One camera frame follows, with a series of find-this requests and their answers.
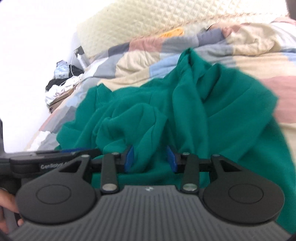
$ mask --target cream mattress pad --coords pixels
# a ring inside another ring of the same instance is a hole
[[[88,57],[132,38],[178,26],[185,34],[219,21],[269,23],[287,15],[285,0],[116,0],[77,26]]]

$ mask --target bed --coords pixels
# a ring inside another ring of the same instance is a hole
[[[26,150],[57,148],[57,134],[75,119],[90,88],[104,84],[114,92],[164,78],[176,67],[180,55],[191,48],[210,64],[236,68],[258,79],[278,97],[273,116],[295,161],[296,21],[287,17],[284,1],[273,6],[266,1],[248,2],[116,1],[80,24],[78,35],[91,65]],[[294,224],[287,229],[296,231]]]

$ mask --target green fabric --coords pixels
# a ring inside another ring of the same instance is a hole
[[[257,80],[236,69],[210,65],[186,50],[163,79],[110,91],[91,88],[76,118],[58,133],[61,149],[100,148],[104,153],[135,148],[130,173],[121,185],[179,186],[165,147],[201,158],[220,153],[274,181],[285,193],[278,223],[296,232],[295,168],[281,131],[272,117],[276,97]],[[205,186],[208,178],[200,177]],[[99,187],[100,174],[92,185]]]

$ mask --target finger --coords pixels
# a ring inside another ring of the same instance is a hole
[[[6,234],[9,233],[5,220],[0,221],[0,229]]]
[[[14,195],[9,192],[0,189],[0,206],[7,208],[10,211],[18,213],[17,205],[15,203]]]
[[[19,219],[19,220],[17,221],[17,225],[18,225],[18,226],[21,226],[23,223],[24,223],[24,220],[22,220],[22,219]]]
[[[3,211],[3,207],[0,206],[0,221],[4,220],[4,211]]]

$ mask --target blue patch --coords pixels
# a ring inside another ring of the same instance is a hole
[[[166,152],[167,152],[167,160],[168,160],[168,163],[170,164],[171,170],[173,172],[177,172],[178,166],[177,166],[177,163],[176,163],[176,157],[175,157],[174,153],[172,152],[172,150],[170,149],[169,146],[167,146]]]
[[[149,68],[150,78],[164,78],[177,65],[180,54],[174,54],[153,64]]]
[[[288,57],[288,60],[296,64],[296,53],[292,52],[292,49],[290,49],[291,52],[282,52],[282,54],[286,57]]]
[[[79,104],[80,104],[80,102],[78,102],[77,95],[73,95],[70,98],[67,98],[67,100],[66,100],[66,106],[68,106],[68,107],[77,107]]]
[[[134,147],[132,146],[127,155],[126,155],[126,162],[124,164],[124,172],[129,172],[131,169],[131,166],[133,164],[134,161],[134,155],[135,155],[135,151],[134,151]]]

